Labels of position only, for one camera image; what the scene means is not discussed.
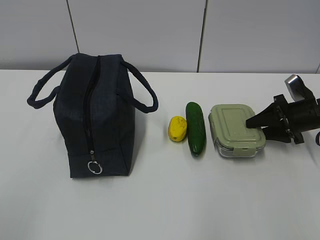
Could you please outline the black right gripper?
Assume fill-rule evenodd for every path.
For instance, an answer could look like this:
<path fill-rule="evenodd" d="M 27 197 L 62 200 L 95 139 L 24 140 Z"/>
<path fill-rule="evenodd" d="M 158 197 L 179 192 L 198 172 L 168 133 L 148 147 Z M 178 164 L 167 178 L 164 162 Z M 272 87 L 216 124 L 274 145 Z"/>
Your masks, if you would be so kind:
<path fill-rule="evenodd" d="M 248 129 L 264 128 L 266 140 L 283 143 L 304 143 L 303 132 L 320 128 L 320 100 L 309 99 L 288 103 L 284 95 L 257 115 L 246 120 Z"/>

